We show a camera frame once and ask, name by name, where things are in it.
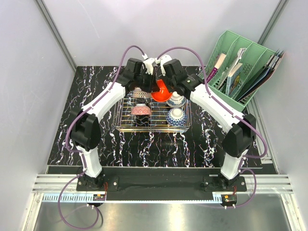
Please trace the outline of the blue zigzag pattern bowl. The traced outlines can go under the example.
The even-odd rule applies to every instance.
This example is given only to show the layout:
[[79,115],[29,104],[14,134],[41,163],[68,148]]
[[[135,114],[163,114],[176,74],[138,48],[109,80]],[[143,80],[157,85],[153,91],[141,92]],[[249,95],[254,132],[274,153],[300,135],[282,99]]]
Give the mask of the blue zigzag pattern bowl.
[[181,108],[172,108],[166,116],[167,123],[174,127],[184,127],[187,122],[187,116]]

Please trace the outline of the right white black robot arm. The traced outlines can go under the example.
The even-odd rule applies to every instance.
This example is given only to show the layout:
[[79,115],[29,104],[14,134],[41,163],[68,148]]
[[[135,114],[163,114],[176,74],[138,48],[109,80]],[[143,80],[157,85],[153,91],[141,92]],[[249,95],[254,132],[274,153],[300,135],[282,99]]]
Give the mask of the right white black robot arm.
[[239,177],[243,157],[255,139],[255,117],[230,107],[198,75],[188,75],[179,60],[161,62],[160,67],[162,79],[169,91],[175,91],[202,107],[226,132],[222,141],[224,160],[214,184],[222,190],[231,190]]

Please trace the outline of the blue orange ceramic bowl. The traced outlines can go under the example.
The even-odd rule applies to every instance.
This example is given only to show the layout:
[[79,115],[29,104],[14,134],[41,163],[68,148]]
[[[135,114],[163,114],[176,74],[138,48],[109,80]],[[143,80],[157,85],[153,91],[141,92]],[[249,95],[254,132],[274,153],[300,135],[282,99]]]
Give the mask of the blue orange ceramic bowl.
[[169,100],[166,101],[167,105],[171,108],[180,108],[183,107],[186,103],[186,98],[179,95],[176,91],[172,93],[172,96]]

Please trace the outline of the pink floral pattern bowl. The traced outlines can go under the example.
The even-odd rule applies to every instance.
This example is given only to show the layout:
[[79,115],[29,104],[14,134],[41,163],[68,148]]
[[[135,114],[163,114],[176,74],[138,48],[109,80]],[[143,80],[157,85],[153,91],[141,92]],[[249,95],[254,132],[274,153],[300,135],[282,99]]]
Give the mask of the pink floral pattern bowl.
[[131,114],[134,115],[134,116],[146,116],[146,115],[150,115],[151,114],[151,109],[149,106],[147,106],[146,104],[144,103],[139,103],[139,104],[136,104],[132,110],[131,110]]

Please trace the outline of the metal wire dish rack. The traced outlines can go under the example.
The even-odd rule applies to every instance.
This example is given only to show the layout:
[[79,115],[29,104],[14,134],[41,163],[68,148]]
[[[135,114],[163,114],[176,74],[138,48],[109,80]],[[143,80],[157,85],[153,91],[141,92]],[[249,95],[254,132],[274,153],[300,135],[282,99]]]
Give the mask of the metal wire dish rack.
[[[149,115],[133,115],[132,109],[138,104],[148,106],[151,113]],[[180,108],[186,116],[183,125],[174,126],[167,122],[167,115],[171,109],[167,103],[160,103],[152,99],[150,94],[142,93],[137,96],[136,92],[131,91],[116,103],[113,124],[121,132],[186,132],[192,125],[190,101],[186,100],[184,106]]]

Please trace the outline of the plain orange bowl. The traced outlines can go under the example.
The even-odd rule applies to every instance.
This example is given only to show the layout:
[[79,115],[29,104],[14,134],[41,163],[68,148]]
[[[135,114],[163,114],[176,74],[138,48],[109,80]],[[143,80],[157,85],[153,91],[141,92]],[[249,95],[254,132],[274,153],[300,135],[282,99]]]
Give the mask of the plain orange bowl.
[[151,93],[152,98],[160,103],[166,102],[168,101],[171,96],[172,93],[168,91],[166,85],[164,84],[163,80],[157,80],[156,81],[158,87],[159,87],[159,91],[158,92],[153,92]]

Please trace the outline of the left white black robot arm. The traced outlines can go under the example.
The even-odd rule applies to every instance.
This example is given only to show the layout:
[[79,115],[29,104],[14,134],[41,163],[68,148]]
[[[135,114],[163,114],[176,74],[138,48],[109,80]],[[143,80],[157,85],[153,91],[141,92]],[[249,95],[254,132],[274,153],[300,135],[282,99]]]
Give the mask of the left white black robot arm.
[[75,117],[67,138],[76,146],[83,165],[79,179],[97,191],[104,185],[103,168],[99,161],[98,144],[101,140],[100,121],[119,100],[135,88],[145,92],[157,90],[154,76],[154,58],[144,61],[130,58],[124,68],[119,68],[112,82],[90,103],[71,113]]

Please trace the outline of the red patterned ceramic bowl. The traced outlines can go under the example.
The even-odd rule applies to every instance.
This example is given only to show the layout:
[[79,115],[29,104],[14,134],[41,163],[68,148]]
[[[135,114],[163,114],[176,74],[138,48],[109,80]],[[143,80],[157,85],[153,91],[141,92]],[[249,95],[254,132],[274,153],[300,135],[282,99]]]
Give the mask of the red patterned ceramic bowl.
[[132,92],[132,98],[148,99],[151,97],[151,93],[142,91],[140,88],[135,88]]

